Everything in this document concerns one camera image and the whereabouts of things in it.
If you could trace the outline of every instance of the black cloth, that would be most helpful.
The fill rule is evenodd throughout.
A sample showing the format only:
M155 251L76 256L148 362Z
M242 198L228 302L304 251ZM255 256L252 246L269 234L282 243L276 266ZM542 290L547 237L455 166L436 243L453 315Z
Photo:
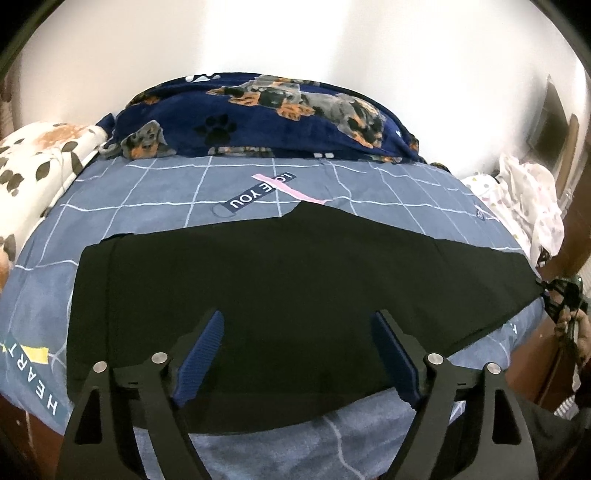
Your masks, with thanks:
M447 356L541 292L521 254L306 202L281 218L119 235L80 259L68 394L76 400L97 361L116 368L166 352L214 307L225 335L184 407L189 430L300 423L392 386L372 342L372 312L388 309L427 351Z

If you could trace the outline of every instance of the blue gripper pad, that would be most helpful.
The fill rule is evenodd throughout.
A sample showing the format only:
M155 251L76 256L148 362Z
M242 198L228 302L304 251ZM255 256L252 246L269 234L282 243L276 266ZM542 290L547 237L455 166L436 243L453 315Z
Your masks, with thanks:
M172 368L173 375L176 373L176 384L171 398L178 407L195 398L222 343L224 319L221 312L216 310L209 320L202 321L207 323L197 341L182 364L178 368Z
M426 394L424 350L416 338L402 333L388 312L374 313L371 319L371 331L379 356L398 395L412 408L416 408ZM406 347L413 351L407 352L398 337L401 337Z

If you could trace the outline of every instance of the metal screw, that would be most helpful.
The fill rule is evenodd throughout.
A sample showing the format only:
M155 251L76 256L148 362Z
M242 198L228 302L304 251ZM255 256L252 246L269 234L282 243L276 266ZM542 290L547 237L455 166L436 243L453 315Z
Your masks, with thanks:
M152 355L152 361L155 364L163 364L168 359L168 355L164 352L158 352Z
M430 353L427 360L433 365L441 365L443 363L443 357L439 353Z
M493 375L498 375L501 373L501 367L499 367L497 364L488 364L486 366L486 369Z
M104 372L105 370L107 370L107 362L103 362L102 360L100 362L95 363L95 366L92 367L92 369L100 374L102 372Z

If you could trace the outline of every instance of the white cloth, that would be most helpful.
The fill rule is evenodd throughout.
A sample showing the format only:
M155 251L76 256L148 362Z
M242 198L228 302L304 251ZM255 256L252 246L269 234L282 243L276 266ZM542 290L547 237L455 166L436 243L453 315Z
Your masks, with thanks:
M35 122L0 143L0 248L11 266L106 138L96 125Z
M541 165L520 165L508 155L501 155L499 170L499 183L483 174L462 182L510 231L535 267L542 248L554 257L564 239L554 177Z

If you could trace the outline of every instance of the person's hand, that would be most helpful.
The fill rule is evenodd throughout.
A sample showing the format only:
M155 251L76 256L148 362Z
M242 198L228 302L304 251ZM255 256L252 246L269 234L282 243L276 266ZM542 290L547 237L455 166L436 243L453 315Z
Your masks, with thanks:
M565 307L562 312L560 312L560 317L554 328L554 333L558 337L558 341L564 343L566 341L566 332L571 319L575 319L579 323L577 363L581 366L591 356L591 323L589 322L587 314L582 310L571 312L568 307Z

